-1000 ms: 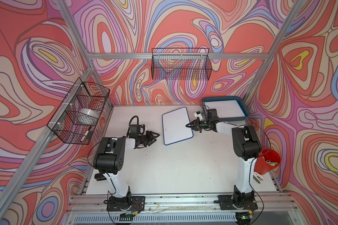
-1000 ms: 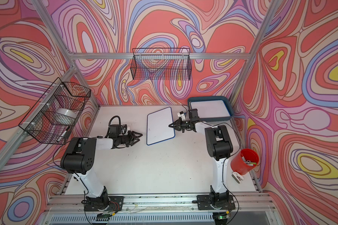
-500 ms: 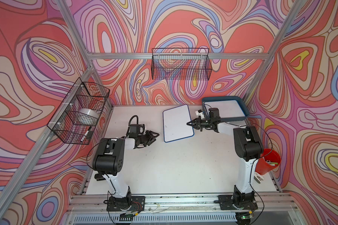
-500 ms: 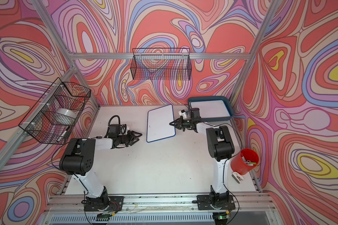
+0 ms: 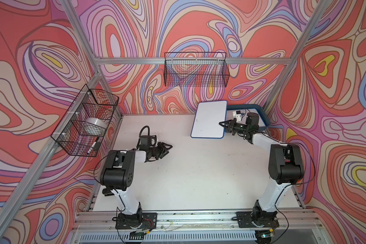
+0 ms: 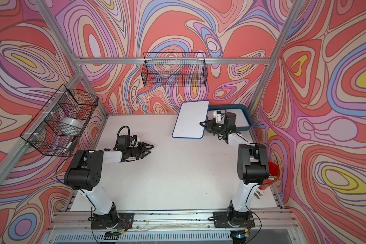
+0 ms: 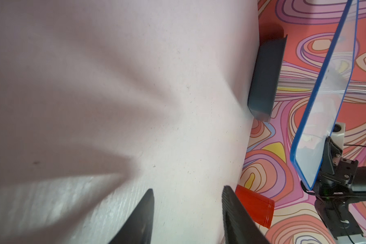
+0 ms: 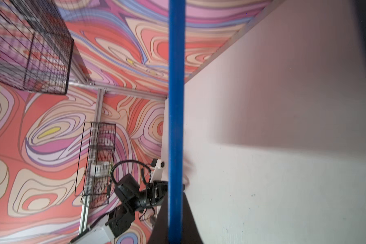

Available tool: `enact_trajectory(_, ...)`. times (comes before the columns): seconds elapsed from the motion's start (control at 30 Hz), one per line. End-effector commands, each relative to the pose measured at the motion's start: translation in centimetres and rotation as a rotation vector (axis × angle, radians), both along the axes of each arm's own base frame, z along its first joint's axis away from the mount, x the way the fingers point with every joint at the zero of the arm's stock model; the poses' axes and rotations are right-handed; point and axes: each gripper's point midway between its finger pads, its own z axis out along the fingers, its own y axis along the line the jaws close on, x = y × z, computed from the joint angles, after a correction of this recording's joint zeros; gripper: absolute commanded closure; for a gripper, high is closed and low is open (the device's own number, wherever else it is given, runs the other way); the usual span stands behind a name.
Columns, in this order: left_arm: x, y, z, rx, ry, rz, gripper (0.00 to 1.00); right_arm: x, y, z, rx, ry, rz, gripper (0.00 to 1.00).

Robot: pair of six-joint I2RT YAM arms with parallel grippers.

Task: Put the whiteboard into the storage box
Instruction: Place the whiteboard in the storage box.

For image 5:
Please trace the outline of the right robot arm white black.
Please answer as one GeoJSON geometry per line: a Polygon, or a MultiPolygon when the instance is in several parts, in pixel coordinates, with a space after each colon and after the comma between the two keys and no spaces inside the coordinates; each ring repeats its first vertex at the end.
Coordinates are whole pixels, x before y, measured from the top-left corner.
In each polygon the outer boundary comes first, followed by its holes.
{"type": "Polygon", "coordinates": [[[238,134],[249,143],[269,153],[268,173],[270,180],[262,196],[256,200],[252,211],[238,211],[236,220],[240,228],[277,228],[278,207],[286,192],[305,174],[301,149],[295,144],[279,142],[253,125],[241,124],[236,119],[219,125],[232,135],[238,134]]]}

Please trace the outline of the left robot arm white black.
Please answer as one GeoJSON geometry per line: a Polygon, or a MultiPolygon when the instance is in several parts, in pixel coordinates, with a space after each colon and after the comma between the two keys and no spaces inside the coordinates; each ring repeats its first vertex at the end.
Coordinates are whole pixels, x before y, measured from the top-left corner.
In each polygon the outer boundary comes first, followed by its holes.
{"type": "Polygon", "coordinates": [[[153,162],[164,158],[172,145],[158,142],[156,146],[132,150],[111,150],[101,170],[98,182],[106,188],[104,195],[113,195],[121,202],[113,221],[116,229],[153,230],[157,214],[143,215],[141,203],[130,192],[134,180],[134,169],[138,163],[153,162]]]}

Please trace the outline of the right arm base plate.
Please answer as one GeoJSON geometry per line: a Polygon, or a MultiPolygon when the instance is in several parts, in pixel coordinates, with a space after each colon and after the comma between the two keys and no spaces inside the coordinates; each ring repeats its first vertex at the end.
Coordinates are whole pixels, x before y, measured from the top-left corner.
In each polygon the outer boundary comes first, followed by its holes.
{"type": "Polygon", "coordinates": [[[239,228],[278,228],[277,211],[238,211],[232,220],[237,221],[239,228]]]}

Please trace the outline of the blue-framed whiteboard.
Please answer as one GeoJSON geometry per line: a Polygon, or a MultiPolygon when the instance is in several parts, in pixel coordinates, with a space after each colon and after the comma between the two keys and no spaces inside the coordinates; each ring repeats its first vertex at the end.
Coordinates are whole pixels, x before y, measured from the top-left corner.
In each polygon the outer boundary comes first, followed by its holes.
{"type": "Polygon", "coordinates": [[[224,128],[219,122],[226,120],[227,101],[201,102],[198,104],[192,126],[192,138],[222,139],[224,128]]]}

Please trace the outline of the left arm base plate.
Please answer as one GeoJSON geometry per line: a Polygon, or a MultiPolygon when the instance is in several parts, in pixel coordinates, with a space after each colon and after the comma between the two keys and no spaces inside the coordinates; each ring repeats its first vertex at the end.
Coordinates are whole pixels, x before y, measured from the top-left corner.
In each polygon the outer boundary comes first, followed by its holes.
{"type": "Polygon", "coordinates": [[[113,217],[115,228],[118,230],[153,230],[157,226],[156,212],[145,212],[141,215],[124,215],[119,213],[113,217]]]}

